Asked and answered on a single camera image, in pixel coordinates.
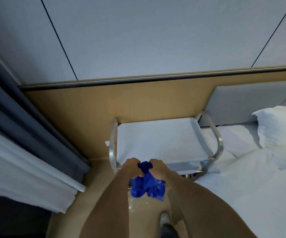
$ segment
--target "dark pants leg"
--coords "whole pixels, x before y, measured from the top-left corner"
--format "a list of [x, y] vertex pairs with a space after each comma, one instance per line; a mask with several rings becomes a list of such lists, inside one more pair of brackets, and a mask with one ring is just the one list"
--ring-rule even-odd
[[161, 238], [179, 238], [177, 231], [170, 224], [161, 227]]

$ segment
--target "white shoe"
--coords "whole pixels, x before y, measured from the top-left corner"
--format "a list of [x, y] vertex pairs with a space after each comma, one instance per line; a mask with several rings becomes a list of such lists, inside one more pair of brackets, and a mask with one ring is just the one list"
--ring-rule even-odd
[[171, 217], [169, 216], [169, 213], [166, 211], [163, 211], [161, 213], [161, 219], [160, 219], [160, 226], [162, 227], [162, 225], [164, 224], [169, 224], [169, 225], [172, 224]]

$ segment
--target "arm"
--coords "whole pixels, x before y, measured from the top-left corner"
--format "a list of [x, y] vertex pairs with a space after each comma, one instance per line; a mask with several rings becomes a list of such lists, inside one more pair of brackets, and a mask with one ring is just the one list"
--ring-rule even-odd
[[129, 237], [129, 180], [144, 174], [140, 161], [128, 159], [102, 193], [82, 227], [79, 238]]
[[194, 237], [256, 237], [224, 200], [171, 171], [161, 160], [150, 162], [154, 178], [164, 180], [173, 189]]

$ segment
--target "person's right arm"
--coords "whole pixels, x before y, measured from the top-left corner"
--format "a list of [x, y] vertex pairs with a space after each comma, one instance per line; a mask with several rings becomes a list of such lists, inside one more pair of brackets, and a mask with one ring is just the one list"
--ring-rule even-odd
[[193, 237], [256, 237], [224, 200], [171, 171], [161, 160], [150, 162], [153, 177], [164, 180], [173, 189]]

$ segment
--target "person's left arm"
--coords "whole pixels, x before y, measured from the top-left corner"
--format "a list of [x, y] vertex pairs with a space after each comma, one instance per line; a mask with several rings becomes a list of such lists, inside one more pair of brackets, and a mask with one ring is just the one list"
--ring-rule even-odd
[[144, 176], [140, 160], [128, 159], [102, 193], [82, 227], [79, 238], [129, 237], [129, 180]]

